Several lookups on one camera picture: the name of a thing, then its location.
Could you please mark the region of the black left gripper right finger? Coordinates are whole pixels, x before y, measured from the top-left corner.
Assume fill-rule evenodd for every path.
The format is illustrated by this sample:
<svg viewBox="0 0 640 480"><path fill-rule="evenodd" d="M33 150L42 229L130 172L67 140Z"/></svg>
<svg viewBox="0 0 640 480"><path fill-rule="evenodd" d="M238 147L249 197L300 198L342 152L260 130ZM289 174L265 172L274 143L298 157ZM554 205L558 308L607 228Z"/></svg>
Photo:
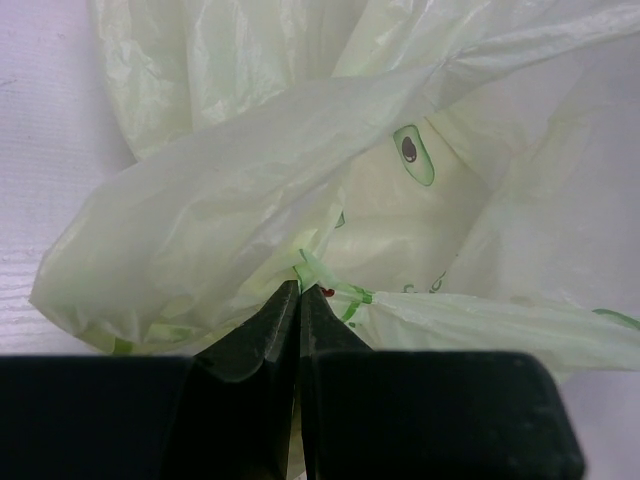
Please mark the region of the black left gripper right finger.
<svg viewBox="0 0 640 480"><path fill-rule="evenodd" d="M382 351L299 303L304 460L311 479L580 479L556 384L518 352Z"/></svg>

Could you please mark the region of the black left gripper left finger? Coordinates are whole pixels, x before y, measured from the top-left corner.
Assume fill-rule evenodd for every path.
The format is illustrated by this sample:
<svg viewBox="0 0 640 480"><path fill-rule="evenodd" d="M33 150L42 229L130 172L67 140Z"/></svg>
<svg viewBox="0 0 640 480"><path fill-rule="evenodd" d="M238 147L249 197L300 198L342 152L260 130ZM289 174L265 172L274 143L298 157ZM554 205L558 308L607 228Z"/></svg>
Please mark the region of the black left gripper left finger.
<svg viewBox="0 0 640 480"><path fill-rule="evenodd" d="M5 356L5 479L283 479L299 288L195 356Z"/></svg>

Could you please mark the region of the light green plastic bag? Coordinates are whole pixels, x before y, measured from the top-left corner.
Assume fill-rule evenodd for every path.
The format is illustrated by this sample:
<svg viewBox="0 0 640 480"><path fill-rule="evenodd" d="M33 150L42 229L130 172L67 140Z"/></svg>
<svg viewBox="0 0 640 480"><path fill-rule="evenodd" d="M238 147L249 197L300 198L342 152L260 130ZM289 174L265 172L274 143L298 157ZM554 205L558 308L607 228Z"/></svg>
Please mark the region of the light green plastic bag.
<svg viewBox="0 0 640 480"><path fill-rule="evenodd" d="M93 1L133 166L30 296L106 353L285 281L371 346L639 366L635 1Z"/></svg>

